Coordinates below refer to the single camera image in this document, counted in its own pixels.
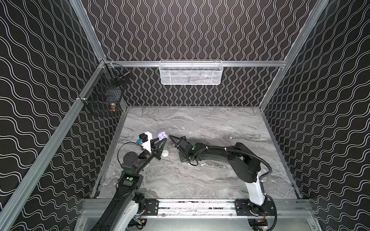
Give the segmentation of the purple round charging case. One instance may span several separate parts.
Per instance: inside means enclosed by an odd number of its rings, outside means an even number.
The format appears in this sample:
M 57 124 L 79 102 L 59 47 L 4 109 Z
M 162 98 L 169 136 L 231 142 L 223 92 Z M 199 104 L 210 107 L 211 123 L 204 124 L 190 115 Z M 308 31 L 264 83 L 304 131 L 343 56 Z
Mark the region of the purple round charging case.
M 163 139 L 167 139 L 168 138 L 168 135 L 166 134 L 165 131 L 162 131 L 160 133 L 158 133 L 158 139 L 159 141 L 163 140 Z

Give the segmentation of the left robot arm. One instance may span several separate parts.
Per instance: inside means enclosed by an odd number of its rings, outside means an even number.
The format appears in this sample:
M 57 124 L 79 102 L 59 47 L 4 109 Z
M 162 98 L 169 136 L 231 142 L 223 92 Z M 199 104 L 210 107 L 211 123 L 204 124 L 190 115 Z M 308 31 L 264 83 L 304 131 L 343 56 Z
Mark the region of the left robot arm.
M 166 142 L 167 138 L 150 140 L 148 150 L 136 142 L 141 154 L 128 152 L 123 156 L 116 192 L 92 231 L 125 231 L 136 216 L 145 212 L 145 196 L 138 192 L 143 181 L 141 172 L 154 158 L 161 159 Z

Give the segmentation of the white round charging case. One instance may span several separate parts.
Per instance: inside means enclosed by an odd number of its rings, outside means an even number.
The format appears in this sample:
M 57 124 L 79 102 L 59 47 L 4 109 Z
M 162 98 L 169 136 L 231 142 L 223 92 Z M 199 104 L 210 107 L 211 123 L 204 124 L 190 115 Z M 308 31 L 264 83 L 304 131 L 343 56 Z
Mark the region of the white round charging case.
M 168 155 L 169 155 L 168 150 L 163 150 L 162 151 L 162 154 L 161 154 L 162 157 L 167 157 Z

